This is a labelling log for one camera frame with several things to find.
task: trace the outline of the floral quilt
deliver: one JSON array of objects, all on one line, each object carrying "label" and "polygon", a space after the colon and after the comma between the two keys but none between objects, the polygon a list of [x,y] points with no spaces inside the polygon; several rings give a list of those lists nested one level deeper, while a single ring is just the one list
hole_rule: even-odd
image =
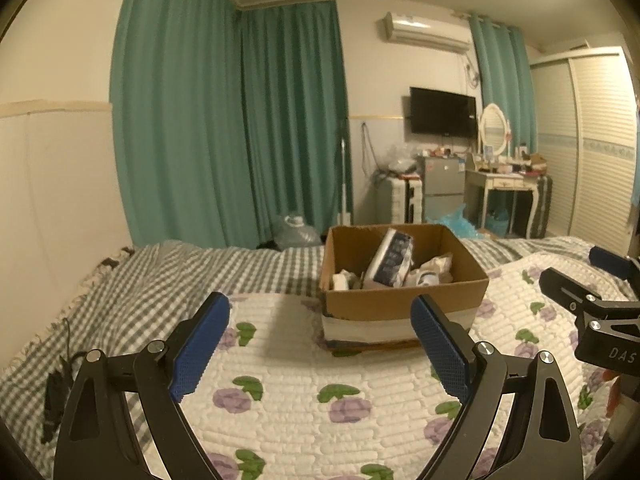
[{"label": "floral quilt", "polygon": [[[581,430],[585,470],[606,430],[602,370],[573,356],[572,316],[540,293],[556,267],[606,299],[624,300],[604,272],[539,253],[492,270],[471,331],[504,354],[549,350]],[[329,352],[318,302],[283,294],[234,296],[231,321],[182,410],[224,480],[414,480],[460,410],[421,349]],[[489,471],[508,420],[504,397],[474,476]],[[150,471],[168,478],[155,446]]]}]

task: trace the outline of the teal curtain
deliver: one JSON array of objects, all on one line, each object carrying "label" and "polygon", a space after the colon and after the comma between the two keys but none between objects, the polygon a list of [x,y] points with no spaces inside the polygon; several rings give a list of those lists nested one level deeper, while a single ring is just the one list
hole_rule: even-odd
[{"label": "teal curtain", "polygon": [[254,248],[258,229],[229,0],[124,0],[111,69],[114,147],[134,243]]},{"label": "teal curtain", "polygon": [[340,139],[349,138],[335,2],[244,12],[242,80],[260,236],[289,212],[324,231],[338,213]]},{"label": "teal curtain", "polygon": [[482,75],[482,102],[497,104],[511,123],[511,147],[525,142],[529,153],[537,150],[536,113],[529,57],[522,31],[495,27],[491,19],[469,17]]}]

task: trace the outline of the louvered door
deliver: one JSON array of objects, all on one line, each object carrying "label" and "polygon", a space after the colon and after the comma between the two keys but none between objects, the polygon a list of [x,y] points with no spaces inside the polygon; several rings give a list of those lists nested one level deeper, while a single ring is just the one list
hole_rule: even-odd
[{"label": "louvered door", "polygon": [[547,230],[569,234],[577,182],[578,126],[574,84],[566,59],[531,69],[538,124],[538,151],[546,158],[553,194]]},{"label": "louvered door", "polygon": [[627,254],[636,102],[622,50],[569,60],[578,110],[578,186],[570,235]]}]

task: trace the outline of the silver bolt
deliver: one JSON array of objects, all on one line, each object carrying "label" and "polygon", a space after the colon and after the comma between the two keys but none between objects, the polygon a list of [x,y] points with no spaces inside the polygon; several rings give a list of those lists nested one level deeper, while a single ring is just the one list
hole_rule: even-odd
[{"label": "silver bolt", "polygon": [[102,354],[100,353],[99,350],[91,350],[87,355],[86,355],[86,360],[89,361],[90,363],[95,363],[96,361],[100,360],[100,356]]},{"label": "silver bolt", "polygon": [[149,350],[152,354],[159,354],[162,350],[164,350],[164,341],[160,341],[156,339],[152,341],[146,346],[146,349]]},{"label": "silver bolt", "polygon": [[491,343],[481,341],[478,343],[478,351],[484,355],[491,355],[492,353],[494,353],[494,347],[491,346]]},{"label": "silver bolt", "polygon": [[554,361],[554,357],[551,355],[551,352],[547,352],[546,350],[543,350],[542,352],[540,352],[540,360],[543,363],[546,363],[549,365]]}]

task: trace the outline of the flat screen tv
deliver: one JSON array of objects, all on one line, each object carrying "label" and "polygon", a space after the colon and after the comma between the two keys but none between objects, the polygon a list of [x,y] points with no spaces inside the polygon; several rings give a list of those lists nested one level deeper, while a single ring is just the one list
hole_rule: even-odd
[{"label": "flat screen tv", "polygon": [[478,134],[476,98],[427,88],[411,88],[411,131],[447,137]]}]

